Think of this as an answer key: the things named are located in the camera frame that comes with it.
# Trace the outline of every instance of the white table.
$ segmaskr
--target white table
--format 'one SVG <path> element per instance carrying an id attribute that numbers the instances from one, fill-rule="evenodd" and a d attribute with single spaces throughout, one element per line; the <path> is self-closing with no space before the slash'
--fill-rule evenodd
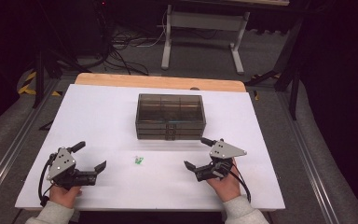
<path id="1" fill-rule="evenodd" d="M 107 161 L 95 186 L 83 187 L 76 200 L 79 210 L 220 211 L 213 189 L 198 182 L 184 161 L 197 166 L 210 162 L 210 147 L 200 141 L 138 140 L 135 116 L 139 93 L 200 94 L 207 125 L 204 137 L 247 151 L 236 158 L 252 193 L 252 206 L 283 209 L 282 194 L 269 154 L 246 92 L 187 91 L 71 85 L 48 136 L 16 202 L 16 207 L 40 209 L 39 177 L 49 154 L 80 141 L 86 146 L 73 154 L 76 168 L 92 171 Z M 136 164 L 135 157 L 144 157 Z M 46 190 L 49 182 L 45 181 Z"/>

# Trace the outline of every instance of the translucent storage box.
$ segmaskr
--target translucent storage box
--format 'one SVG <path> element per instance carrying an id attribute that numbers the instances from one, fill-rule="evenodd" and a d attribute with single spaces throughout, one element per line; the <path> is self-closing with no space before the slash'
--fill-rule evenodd
<path id="1" fill-rule="evenodd" d="M 206 120 L 200 95 L 139 94 L 138 139 L 199 140 Z"/>

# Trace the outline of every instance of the wooden table edge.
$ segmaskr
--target wooden table edge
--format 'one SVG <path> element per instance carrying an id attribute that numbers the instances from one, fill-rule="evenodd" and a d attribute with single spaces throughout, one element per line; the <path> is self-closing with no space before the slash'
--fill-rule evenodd
<path id="1" fill-rule="evenodd" d="M 94 86 L 139 87 L 201 91 L 246 92 L 245 85 L 238 80 L 217 80 L 190 77 L 147 77 L 134 75 L 81 73 L 75 84 Z"/>

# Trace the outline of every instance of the human hand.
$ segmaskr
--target human hand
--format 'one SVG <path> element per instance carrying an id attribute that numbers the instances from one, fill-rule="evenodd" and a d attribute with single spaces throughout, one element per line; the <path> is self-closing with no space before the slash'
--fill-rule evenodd
<path id="1" fill-rule="evenodd" d="M 238 170 L 234 166 L 232 166 L 231 172 L 238 176 Z M 221 180 L 207 179 L 206 182 L 214 189 L 223 203 L 241 196 L 240 182 L 233 175 L 228 175 Z"/>
<path id="2" fill-rule="evenodd" d="M 76 196 L 81 193 L 80 186 L 71 187 L 69 190 L 52 186 L 49 198 L 52 202 L 67 208 L 74 208 Z"/>

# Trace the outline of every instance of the aluminum rail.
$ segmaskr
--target aluminum rail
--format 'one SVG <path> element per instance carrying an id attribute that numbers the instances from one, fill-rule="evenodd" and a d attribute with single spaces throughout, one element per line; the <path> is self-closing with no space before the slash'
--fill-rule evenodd
<path id="1" fill-rule="evenodd" d="M 48 83 L 45 90 L 46 97 L 44 97 L 44 99 L 42 100 L 42 102 L 40 102 L 40 105 L 37 108 L 32 109 L 26 121 L 24 121 L 24 123 L 22 124 L 21 129 L 19 130 L 18 134 L 14 138 L 12 144 L 7 149 L 7 153 L 0 161 L 0 186 L 2 182 L 5 180 L 5 177 L 9 172 L 11 166 L 13 165 L 14 161 L 16 160 L 17 156 L 20 154 L 22 146 L 24 145 L 25 140 L 27 139 L 32 126 L 34 125 L 34 122 L 36 121 L 38 115 L 42 111 L 43 106 L 45 105 L 49 96 L 54 91 L 58 82 L 59 82 L 58 79 L 52 79 Z"/>
<path id="2" fill-rule="evenodd" d="M 277 92 L 277 95 L 278 95 L 279 102 L 285 113 L 285 116 L 289 121 L 290 129 L 293 131 L 295 135 L 296 141 L 298 143 L 299 156 L 304 164 L 308 178 L 310 179 L 310 183 L 312 185 L 316 199 L 318 200 L 318 203 L 321 206 L 322 213 L 324 214 L 324 219 L 326 223 L 329 224 L 339 223 L 336 212 L 334 211 L 333 205 L 331 204 L 330 199 L 325 190 L 324 182 L 319 177 L 318 171 L 315 167 L 315 164 L 313 163 L 312 157 L 305 143 L 303 133 L 301 132 L 298 123 L 292 120 L 290 111 L 287 108 L 289 100 L 287 99 L 287 96 L 284 94 L 284 92 Z"/>

